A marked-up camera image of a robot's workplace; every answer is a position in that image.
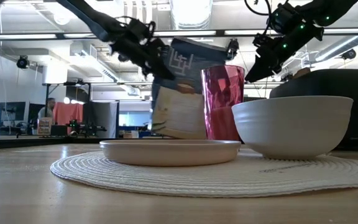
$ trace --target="white round placemat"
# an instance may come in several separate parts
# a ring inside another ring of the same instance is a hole
[[[240,152],[236,160],[217,165],[142,167],[90,152],[60,159],[50,170],[104,189],[185,197],[264,197],[358,187],[358,161],[331,156],[281,161]]]

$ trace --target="ceramic plate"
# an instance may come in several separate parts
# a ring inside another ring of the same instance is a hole
[[[239,141],[128,139],[101,141],[104,156],[138,166],[200,166],[236,158]]]

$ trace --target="desk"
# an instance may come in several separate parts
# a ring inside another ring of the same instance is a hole
[[[61,157],[97,150],[95,144],[0,149],[0,224],[358,223],[358,189],[267,198],[165,197],[88,187],[49,171]],[[334,155],[358,159],[358,152]]]

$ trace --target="ceiling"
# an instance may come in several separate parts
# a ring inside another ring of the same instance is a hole
[[[157,23],[157,30],[172,30],[171,12],[168,0],[115,0],[115,1],[95,1],[86,0],[97,10],[103,11],[110,16],[124,16],[132,12],[133,17],[138,17],[140,12],[142,13],[142,20],[145,21],[148,17],[152,17],[153,21]],[[186,9],[187,14],[192,15],[193,10],[196,9],[195,4],[205,4],[204,0],[190,1],[181,0],[183,2],[189,2],[189,7]],[[260,12],[266,11],[266,5],[263,1],[260,1],[258,5],[253,5],[253,1],[249,1],[251,6]],[[273,10],[276,5],[282,1],[273,0]],[[302,5],[308,3],[307,0],[290,0],[292,5]],[[142,3],[142,10],[138,10],[138,5]],[[266,17],[258,16],[251,13],[245,6],[242,0],[220,0],[213,1],[211,10],[211,17],[209,20],[209,29],[264,29],[266,23]],[[331,27],[358,27],[358,3],[340,20],[335,22]],[[36,1],[6,1],[3,6],[0,7],[0,33],[2,34],[18,34],[18,33],[56,33],[56,32],[89,32],[87,26],[76,18],[71,12],[67,11],[61,5],[55,2],[42,2]],[[294,59],[292,63],[289,63],[285,72],[295,73],[298,69],[306,66],[304,63],[305,57],[307,60],[312,60],[314,55],[333,44],[340,43],[341,40],[352,37],[348,36],[326,36],[323,41],[320,42],[316,39],[310,41],[299,51],[299,55],[302,55],[303,59]],[[163,39],[163,41],[169,44],[170,39]],[[230,38],[228,37],[205,37],[203,42],[211,45],[217,45],[225,47]],[[239,65],[246,68],[251,68],[255,58],[255,47],[252,45],[253,37],[239,37],[238,38],[241,53],[228,64]],[[49,49],[62,58],[67,64],[72,65],[74,69],[69,70],[69,77],[80,77],[90,80],[102,81],[100,79],[102,75],[97,70],[92,68],[91,65],[84,63],[74,62],[72,54],[70,54],[70,45],[72,40],[36,40],[36,41],[5,41],[0,42],[0,47],[4,49],[5,53],[10,55],[16,55],[16,49]],[[123,80],[127,82],[140,82],[148,81],[151,79],[142,79],[138,74],[138,68],[130,62],[120,63],[117,60],[117,55],[112,57],[107,56],[108,48],[105,43],[98,40],[89,40],[86,42],[96,47],[98,51],[98,59],[103,61],[111,70],[117,72],[117,74]],[[332,58],[325,62],[314,64],[314,69],[321,68],[358,68],[358,46],[354,47],[357,52],[357,57],[354,60],[348,60],[346,63],[342,59]],[[111,90],[118,90],[118,88],[111,87]]]

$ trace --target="security camera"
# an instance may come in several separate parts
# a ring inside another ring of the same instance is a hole
[[[20,56],[18,59],[16,66],[21,69],[29,68],[30,62],[27,59],[28,56]]]
[[[343,58],[344,60],[354,59],[355,57],[356,57],[356,51],[353,49],[350,49],[341,55],[341,58]]]

